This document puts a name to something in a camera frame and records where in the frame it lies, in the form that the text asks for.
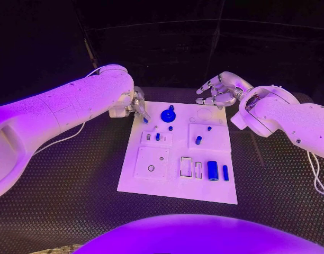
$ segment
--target small blue part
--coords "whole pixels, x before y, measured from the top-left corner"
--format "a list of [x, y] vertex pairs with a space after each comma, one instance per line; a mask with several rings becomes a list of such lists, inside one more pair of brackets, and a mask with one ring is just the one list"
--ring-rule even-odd
[[223, 177], [224, 177], [224, 181], [229, 181], [229, 167], [227, 167], [227, 165], [223, 166]]
[[210, 181], [219, 181], [219, 164], [214, 160], [209, 161], [209, 178]]
[[198, 137], [197, 137], [196, 144], [200, 144], [200, 143], [201, 143], [201, 140], [203, 140], [203, 138], [201, 138], [201, 136], [198, 136]]
[[171, 105], [168, 110], [164, 110], [161, 113], [161, 119], [164, 122], [171, 123], [177, 118], [177, 114], [174, 112], [174, 106]]

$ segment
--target robotic hand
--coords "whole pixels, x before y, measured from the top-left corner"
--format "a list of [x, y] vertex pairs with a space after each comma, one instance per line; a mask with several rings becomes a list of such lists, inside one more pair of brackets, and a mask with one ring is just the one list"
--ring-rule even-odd
[[145, 122], [142, 89], [123, 66], [100, 67], [51, 91], [0, 106], [0, 196], [18, 181], [40, 146], [64, 131], [109, 111], [110, 117], [136, 112]]
[[203, 85], [197, 94], [209, 89], [213, 97], [198, 98], [197, 103], [222, 109], [239, 100], [239, 112], [232, 122], [242, 130], [249, 127], [258, 135], [269, 137], [281, 129], [298, 147], [324, 157], [324, 106], [301, 104], [275, 85], [253, 88], [227, 71]]

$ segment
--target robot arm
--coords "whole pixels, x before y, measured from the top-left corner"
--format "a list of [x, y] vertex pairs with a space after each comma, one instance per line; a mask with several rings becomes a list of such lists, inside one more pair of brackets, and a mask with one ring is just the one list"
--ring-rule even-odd
[[211, 89], [211, 98], [198, 98], [198, 104], [230, 106], [239, 100], [239, 112], [232, 118], [243, 130], [269, 137], [281, 129], [292, 143], [324, 157], [324, 106], [301, 104], [294, 95], [278, 86], [253, 86], [233, 73], [223, 72], [198, 89]]
[[109, 65], [99, 75], [0, 106], [0, 196], [51, 138], [106, 111], [110, 117], [139, 112], [149, 120], [144, 102], [144, 92], [133, 86], [126, 68]]

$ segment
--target white board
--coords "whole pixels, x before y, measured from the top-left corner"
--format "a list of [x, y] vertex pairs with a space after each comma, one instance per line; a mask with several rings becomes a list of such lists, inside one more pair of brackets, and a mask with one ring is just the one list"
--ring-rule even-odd
[[[167, 123], [161, 113], [171, 105], [177, 119]], [[146, 102], [146, 109], [152, 120], [133, 119], [118, 191], [237, 204], [226, 109], [165, 102]], [[219, 163], [219, 181], [209, 180], [210, 160]]]

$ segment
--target diamond plate mat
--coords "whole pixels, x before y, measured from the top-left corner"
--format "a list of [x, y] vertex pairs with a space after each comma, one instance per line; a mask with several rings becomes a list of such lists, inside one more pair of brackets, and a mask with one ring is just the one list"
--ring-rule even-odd
[[[196, 103], [194, 89], [144, 91], [149, 101]], [[297, 97], [311, 102], [305, 95]], [[237, 104], [226, 112], [229, 119]], [[229, 121], [239, 200], [239, 205], [230, 205], [116, 191], [132, 121], [132, 116], [112, 119], [105, 113], [86, 123], [77, 137], [32, 158], [0, 197], [0, 253], [83, 244], [138, 219], [178, 213], [236, 217], [324, 246], [324, 196], [314, 189], [305, 151], [281, 131], [262, 138], [248, 129], [239, 131]], [[324, 159], [320, 163], [324, 183]]]

